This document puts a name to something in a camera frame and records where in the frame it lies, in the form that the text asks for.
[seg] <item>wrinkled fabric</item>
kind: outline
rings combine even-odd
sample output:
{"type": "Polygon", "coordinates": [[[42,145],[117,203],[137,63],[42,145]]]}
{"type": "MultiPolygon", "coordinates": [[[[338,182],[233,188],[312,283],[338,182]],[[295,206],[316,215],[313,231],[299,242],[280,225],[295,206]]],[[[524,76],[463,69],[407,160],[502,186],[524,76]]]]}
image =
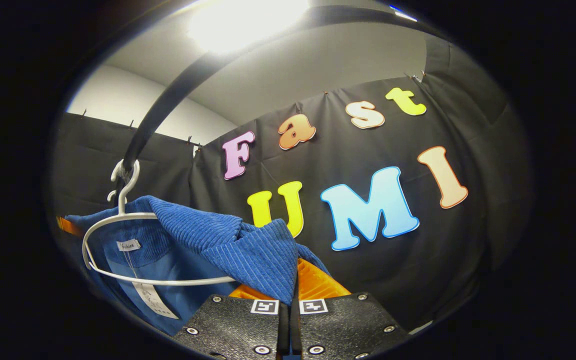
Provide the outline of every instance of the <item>wrinkled fabric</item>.
{"type": "MultiPolygon", "coordinates": [[[[108,260],[112,273],[128,276],[130,278],[156,279],[156,280],[194,280],[204,278],[219,278],[227,276],[223,271],[215,268],[195,253],[184,253],[181,249],[173,248],[159,260],[144,266],[130,267],[130,262],[121,263],[108,260]]],[[[137,294],[134,285],[128,281],[117,281],[119,287],[130,298],[142,318],[147,323],[155,326],[169,336],[174,336],[193,317],[195,312],[212,294],[228,296],[237,286],[238,282],[226,282],[223,284],[196,285],[196,286],[159,286],[155,285],[155,291],[164,305],[179,319],[157,314],[146,305],[137,294]]]]}
{"type": "MultiPolygon", "coordinates": [[[[118,212],[114,208],[88,216],[69,215],[66,219],[87,230],[118,212]]],[[[237,216],[195,210],[153,196],[142,196],[127,203],[126,213],[134,212],[153,212],[158,220],[111,223],[94,231],[88,240],[92,250],[101,251],[109,263],[137,269],[157,262],[174,250],[180,261],[170,266],[182,267],[180,274],[194,272],[188,280],[231,276],[286,305],[291,303],[295,291],[299,257],[329,274],[319,258],[306,246],[295,242],[283,219],[255,227],[237,216]],[[141,248],[126,253],[119,251],[116,242],[131,239],[137,239],[141,248]],[[188,259],[181,258],[190,258],[190,254],[198,256],[193,259],[195,264],[184,266],[183,261],[188,259]]],[[[151,274],[153,276],[148,278],[168,280],[165,272],[151,274]]]]}

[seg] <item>light blue letter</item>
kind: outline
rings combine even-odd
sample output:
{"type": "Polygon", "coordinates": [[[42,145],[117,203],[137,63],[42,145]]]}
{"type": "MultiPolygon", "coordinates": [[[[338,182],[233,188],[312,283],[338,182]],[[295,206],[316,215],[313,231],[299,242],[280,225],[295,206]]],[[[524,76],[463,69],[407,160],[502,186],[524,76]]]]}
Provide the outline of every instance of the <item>light blue letter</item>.
{"type": "Polygon", "coordinates": [[[339,184],[321,193],[321,200],[328,203],[332,212],[336,239],[334,251],[348,250],[359,245],[359,237],[350,230],[350,222],[361,234],[374,242],[377,239],[379,220],[386,219],[382,234],[386,238],[409,233],[419,227],[419,219],[412,216],[400,185],[400,168],[382,168],[372,175],[370,196],[364,201],[348,185],[339,184]]]}

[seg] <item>clothing label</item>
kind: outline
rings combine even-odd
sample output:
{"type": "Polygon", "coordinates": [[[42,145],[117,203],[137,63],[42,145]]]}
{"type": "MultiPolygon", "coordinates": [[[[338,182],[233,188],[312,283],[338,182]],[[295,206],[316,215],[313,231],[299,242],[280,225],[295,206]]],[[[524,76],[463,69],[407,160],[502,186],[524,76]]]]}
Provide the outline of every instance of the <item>clothing label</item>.
{"type": "Polygon", "coordinates": [[[133,250],[137,250],[137,249],[141,249],[142,246],[139,244],[139,241],[137,241],[137,239],[130,239],[128,241],[117,241],[117,248],[119,248],[119,251],[133,251],[133,250]]]}
{"type": "Polygon", "coordinates": [[[141,300],[146,303],[146,305],[153,310],[153,312],[161,315],[162,317],[167,317],[170,319],[179,319],[162,301],[162,298],[157,294],[155,287],[150,284],[141,284],[139,282],[133,282],[137,294],[141,297],[141,300]]]}

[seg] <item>foam letter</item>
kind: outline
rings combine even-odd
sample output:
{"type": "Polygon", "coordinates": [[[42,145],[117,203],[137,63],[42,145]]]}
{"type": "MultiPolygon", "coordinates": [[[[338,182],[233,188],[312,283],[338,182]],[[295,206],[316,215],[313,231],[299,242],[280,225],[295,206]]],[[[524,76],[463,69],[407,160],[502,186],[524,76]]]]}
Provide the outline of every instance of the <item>foam letter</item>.
{"type": "Polygon", "coordinates": [[[375,105],[368,101],[351,102],[345,106],[345,112],[352,116],[350,122],[359,129],[376,128],[384,125],[384,115],[374,110],[375,105]]]}
{"type": "MultiPolygon", "coordinates": [[[[283,196],[288,210],[288,230],[293,238],[296,238],[304,229],[304,213],[302,212],[302,203],[299,200],[299,190],[302,183],[299,181],[287,182],[277,189],[279,195],[283,196]]],[[[259,191],[251,194],[247,203],[252,208],[252,219],[254,226],[261,228],[272,221],[270,217],[270,205],[268,201],[273,194],[270,191],[259,191]]]]}
{"type": "Polygon", "coordinates": [[[381,232],[386,238],[397,237],[419,227],[419,219],[412,216],[400,185],[400,168],[382,168],[372,175],[370,196],[364,201],[348,185],[339,184],[321,193],[332,212],[336,239],[334,251],[348,250],[359,245],[359,237],[350,230],[350,222],[369,241],[377,239],[379,221],[386,224],[381,232]]]}
{"type": "Polygon", "coordinates": [[[440,207],[450,209],[466,199],[468,189],[457,180],[457,175],[448,164],[446,149],[443,146],[435,146],[423,151],[416,160],[428,166],[434,176],[441,191],[440,207]]]}
{"type": "Polygon", "coordinates": [[[251,194],[247,203],[252,208],[252,219],[254,226],[261,228],[272,221],[270,217],[270,205],[268,201],[273,197],[270,191],[259,191],[251,194]]]}
{"type": "Polygon", "coordinates": [[[317,128],[311,126],[308,118],[304,114],[290,116],[279,125],[279,148],[290,150],[300,142],[307,142],[315,136],[317,128]]]}
{"type": "Polygon", "coordinates": [[[409,116],[420,116],[426,112],[426,106],[423,104],[415,104],[410,100],[411,96],[415,96],[410,90],[403,91],[400,88],[393,88],[386,94],[387,100],[394,100],[399,108],[409,116]]]}
{"type": "Polygon", "coordinates": [[[255,141],[255,134],[252,131],[235,137],[227,141],[221,147],[226,151],[226,174],[224,179],[230,180],[246,172],[246,168],[240,164],[240,159],[247,162],[250,156],[250,150],[247,143],[255,141]]]}

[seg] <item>black curtain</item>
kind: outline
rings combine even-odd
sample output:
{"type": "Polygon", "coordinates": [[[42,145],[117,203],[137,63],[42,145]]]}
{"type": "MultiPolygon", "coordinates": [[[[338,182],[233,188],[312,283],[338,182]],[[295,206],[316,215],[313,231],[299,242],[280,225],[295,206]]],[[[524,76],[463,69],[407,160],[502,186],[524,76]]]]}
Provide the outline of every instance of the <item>black curtain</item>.
{"type": "Polygon", "coordinates": [[[377,80],[327,92],[263,114],[204,146],[190,176],[191,205],[253,222],[248,196],[270,191],[270,214],[288,223],[279,186],[302,183],[304,227],[295,238],[322,259],[332,276],[351,292],[371,292],[408,330],[443,319],[476,293],[483,272],[498,266],[521,236],[533,203],[530,153],[521,122],[507,97],[471,59],[444,40],[429,36],[426,75],[377,80]],[[412,91],[427,110],[404,113],[386,94],[412,91]],[[360,129],[350,122],[347,104],[368,101],[385,121],[360,129]],[[317,130],[290,150],[279,146],[278,128],[304,114],[317,130]],[[243,175],[224,180],[222,149],[246,132],[254,133],[243,175]],[[443,146],[468,197],[442,209],[441,192],[418,155],[443,146]],[[399,182],[416,230],[386,238],[380,219],[377,239],[334,251],[336,233],[329,205],[320,194],[345,184],[368,200],[372,175],[398,167],[399,182]]]}
{"type": "MultiPolygon", "coordinates": [[[[52,216],[90,215],[113,208],[113,203],[106,200],[115,189],[110,175],[123,158],[135,128],[68,112],[54,126],[47,192],[52,216]]],[[[192,162],[193,146],[187,141],[153,134],[139,157],[139,178],[127,196],[128,201],[152,195],[170,203],[189,205],[192,162]]],[[[50,225],[57,246],[70,265],[87,279],[90,290],[104,299],[83,263],[82,239],[59,230],[56,220],[50,225]]],[[[114,279],[103,281],[112,289],[117,287],[114,279]]]]}

